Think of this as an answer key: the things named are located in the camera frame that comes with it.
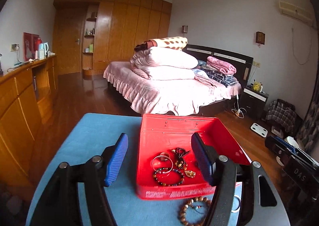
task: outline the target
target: wooden floor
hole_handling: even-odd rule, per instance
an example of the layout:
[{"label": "wooden floor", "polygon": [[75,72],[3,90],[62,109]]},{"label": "wooden floor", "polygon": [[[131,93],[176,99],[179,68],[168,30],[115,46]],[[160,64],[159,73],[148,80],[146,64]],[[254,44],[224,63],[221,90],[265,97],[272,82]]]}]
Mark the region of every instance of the wooden floor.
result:
[{"label": "wooden floor", "polygon": [[[82,79],[79,73],[59,76],[59,93],[52,118],[45,124],[41,137],[36,141],[29,171],[32,182],[37,185],[47,165],[69,135],[73,127],[88,112],[140,116],[124,99],[115,99],[107,81]],[[216,115],[246,151],[251,160],[258,160],[281,192],[281,167],[264,146],[264,138],[254,133],[253,120],[240,119],[231,112]]]}]

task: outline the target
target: yellow plush toy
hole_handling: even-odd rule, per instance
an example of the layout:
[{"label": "yellow plush toy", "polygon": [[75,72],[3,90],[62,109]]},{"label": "yellow plush toy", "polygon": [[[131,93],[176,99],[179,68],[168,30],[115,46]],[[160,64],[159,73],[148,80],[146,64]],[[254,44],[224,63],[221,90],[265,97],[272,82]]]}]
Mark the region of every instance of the yellow plush toy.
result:
[{"label": "yellow plush toy", "polygon": [[260,82],[256,82],[256,81],[254,80],[254,84],[253,84],[253,86],[252,86],[252,89],[253,89],[254,91],[259,91],[260,85],[261,85]]}]

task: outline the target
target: blue table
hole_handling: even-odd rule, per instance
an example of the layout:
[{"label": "blue table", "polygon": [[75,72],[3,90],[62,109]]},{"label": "blue table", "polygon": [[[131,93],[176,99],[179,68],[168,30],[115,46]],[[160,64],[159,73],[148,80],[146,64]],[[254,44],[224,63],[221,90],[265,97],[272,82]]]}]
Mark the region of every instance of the blue table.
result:
[{"label": "blue table", "polygon": [[[105,187],[117,224],[119,226],[182,225],[177,215],[185,204],[185,200],[143,201],[135,194],[137,149],[141,121],[141,117],[93,113],[84,115],[44,172],[34,193],[26,226],[29,226],[36,204],[49,179],[61,162],[67,161],[70,165],[85,163],[94,155],[102,154],[107,146],[114,145],[122,132],[126,133],[129,138],[129,147],[117,180],[110,187]],[[241,196],[241,186],[236,188],[235,193]],[[82,183],[79,183],[79,200],[83,225],[91,225]],[[235,199],[233,209],[237,207],[238,201]],[[195,223],[202,217],[203,215],[195,210],[187,210],[187,220],[189,222]],[[237,218],[238,213],[232,213],[228,225],[236,225]]]}]

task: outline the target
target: air conditioner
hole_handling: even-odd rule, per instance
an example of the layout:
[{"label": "air conditioner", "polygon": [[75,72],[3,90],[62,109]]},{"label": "air conditioner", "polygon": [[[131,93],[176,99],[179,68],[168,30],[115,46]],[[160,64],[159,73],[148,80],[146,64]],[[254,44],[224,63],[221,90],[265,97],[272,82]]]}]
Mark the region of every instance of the air conditioner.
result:
[{"label": "air conditioner", "polygon": [[279,1],[279,9],[283,15],[294,17],[309,26],[313,25],[314,19],[312,17],[312,14],[301,7],[285,1]]}]

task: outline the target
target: wall outlet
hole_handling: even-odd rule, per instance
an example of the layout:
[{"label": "wall outlet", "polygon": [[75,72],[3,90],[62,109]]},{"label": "wall outlet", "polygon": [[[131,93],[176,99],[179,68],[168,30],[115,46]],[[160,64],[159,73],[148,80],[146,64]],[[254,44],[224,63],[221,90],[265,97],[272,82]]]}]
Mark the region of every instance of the wall outlet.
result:
[{"label": "wall outlet", "polygon": [[253,66],[256,66],[256,67],[260,68],[260,63],[257,62],[257,61],[253,61]]},{"label": "wall outlet", "polygon": [[18,46],[16,43],[10,45],[10,51],[17,51],[17,50],[18,50]]}]

